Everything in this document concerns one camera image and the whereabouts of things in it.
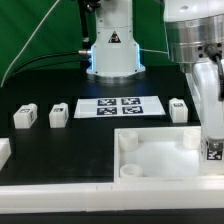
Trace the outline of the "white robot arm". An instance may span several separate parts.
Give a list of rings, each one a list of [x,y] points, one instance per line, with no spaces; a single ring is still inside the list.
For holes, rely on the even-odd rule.
[[[88,77],[122,81],[143,72],[133,38],[132,0],[84,0],[96,15],[96,41],[87,48]],[[224,0],[164,0],[168,57],[186,74],[202,138],[224,141]]]

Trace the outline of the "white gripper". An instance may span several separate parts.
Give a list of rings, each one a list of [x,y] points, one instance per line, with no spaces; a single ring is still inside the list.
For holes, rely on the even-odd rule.
[[[213,62],[197,63],[186,74],[191,96],[208,142],[224,141],[224,101],[219,100],[219,78]]]

